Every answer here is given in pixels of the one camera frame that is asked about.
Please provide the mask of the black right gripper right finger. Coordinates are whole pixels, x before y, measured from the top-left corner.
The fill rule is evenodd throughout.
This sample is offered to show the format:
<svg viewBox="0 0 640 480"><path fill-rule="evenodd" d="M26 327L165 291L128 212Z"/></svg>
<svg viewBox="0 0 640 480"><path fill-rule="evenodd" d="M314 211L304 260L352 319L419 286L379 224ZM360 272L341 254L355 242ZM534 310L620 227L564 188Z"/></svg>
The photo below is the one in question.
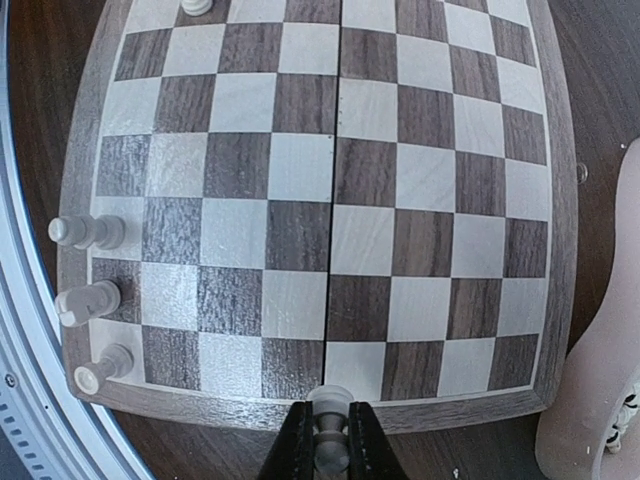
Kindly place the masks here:
<svg viewBox="0 0 640 480"><path fill-rule="evenodd" d="M350 404L347 427L349 479L409 479L369 403Z"/></svg>

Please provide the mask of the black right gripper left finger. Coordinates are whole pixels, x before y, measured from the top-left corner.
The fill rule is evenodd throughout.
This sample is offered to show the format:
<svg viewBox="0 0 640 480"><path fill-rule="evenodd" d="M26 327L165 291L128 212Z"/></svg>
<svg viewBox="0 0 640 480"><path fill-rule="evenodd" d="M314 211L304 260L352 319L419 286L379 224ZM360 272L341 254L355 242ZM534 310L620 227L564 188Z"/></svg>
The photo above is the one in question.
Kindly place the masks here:
<svg viewBox="0 0 640 480"><path fill-rule="evenodd" d="M312 403L294 402L259 471L258 479L311 480L314 471Z"/></svg>

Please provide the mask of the white pawn piece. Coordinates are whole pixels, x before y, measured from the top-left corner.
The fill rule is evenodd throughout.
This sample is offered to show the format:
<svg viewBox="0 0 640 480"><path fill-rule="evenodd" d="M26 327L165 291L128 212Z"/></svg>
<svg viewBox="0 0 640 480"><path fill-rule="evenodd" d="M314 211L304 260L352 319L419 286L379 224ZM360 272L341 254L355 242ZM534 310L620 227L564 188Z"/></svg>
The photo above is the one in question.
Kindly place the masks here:
<svg viewBox="0 0 640 480"><path fill-rule="evenodd" d="M197 17L207 13L213 5L212 0L181 0L180 5L186 15Z"/></svg>
<svg viewBox="0 0 640 480"><path fill-rule="evenodd" d="M321 474L336 475L349 466L348 436L344 433L353 395L337 385L322 385L307 396L317 432L314 434L314 465Z"/></svg>

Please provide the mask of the white rook piece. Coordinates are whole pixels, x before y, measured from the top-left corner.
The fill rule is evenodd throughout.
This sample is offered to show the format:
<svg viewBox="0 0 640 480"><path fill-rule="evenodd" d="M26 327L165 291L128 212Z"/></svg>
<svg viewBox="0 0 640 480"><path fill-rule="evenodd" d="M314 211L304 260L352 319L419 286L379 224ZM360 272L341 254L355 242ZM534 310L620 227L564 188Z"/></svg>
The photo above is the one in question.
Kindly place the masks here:
<svg viewBox="0 0 640 480"><path fill-rule="evenodd" d="M97 394L110 378L122 378L134 366L134 356L121 344L110 344L100 354L98 362L87 362L74 370L74 381L81 392Z"/></svg>

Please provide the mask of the pink double bowl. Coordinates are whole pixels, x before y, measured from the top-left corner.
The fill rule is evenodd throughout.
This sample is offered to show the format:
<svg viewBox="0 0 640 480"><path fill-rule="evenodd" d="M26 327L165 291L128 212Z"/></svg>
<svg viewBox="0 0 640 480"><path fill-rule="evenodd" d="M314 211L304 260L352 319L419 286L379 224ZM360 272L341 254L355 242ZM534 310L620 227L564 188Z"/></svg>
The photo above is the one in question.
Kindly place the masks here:
<svg viewBox="0 0 640 480"><path fill-rule="evenodd" d="M639 382L639 143L623 158L615 204L609 284L588 329L571 349L551 407L539 419L535 456L550 479L636 479L639 420L618 453L606 450L624 400Z"/></svg>

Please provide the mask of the white knight piece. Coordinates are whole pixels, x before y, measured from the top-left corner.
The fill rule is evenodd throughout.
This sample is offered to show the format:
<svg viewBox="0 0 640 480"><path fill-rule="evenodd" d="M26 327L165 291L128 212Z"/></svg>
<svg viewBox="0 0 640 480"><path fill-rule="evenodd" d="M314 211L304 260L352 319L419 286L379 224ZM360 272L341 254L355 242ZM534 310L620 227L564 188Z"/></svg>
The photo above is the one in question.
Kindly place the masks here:
<svg viewBox="0 0 640 480"><path fill-rule="evenodd" d="M115 312L121 303L118 286L110 280L74 287L58 294L54 305L64 327L77 327L90 319Z"/></svg>

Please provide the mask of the white bishop piece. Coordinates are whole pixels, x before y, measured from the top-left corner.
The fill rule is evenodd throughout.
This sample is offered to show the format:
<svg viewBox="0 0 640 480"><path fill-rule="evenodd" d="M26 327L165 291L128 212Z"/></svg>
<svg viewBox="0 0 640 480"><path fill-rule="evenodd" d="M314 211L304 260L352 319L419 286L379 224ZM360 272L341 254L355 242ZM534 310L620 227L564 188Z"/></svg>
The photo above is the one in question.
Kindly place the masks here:
<svg viewBox="0 0 640 480"><path fill-rule="evenodd" d="M125 238L125 223L114 215L94 218L90 215L61 216L48 225L49 238L62 246L86 250L95 246L101 250L118 248Z"/></svg>

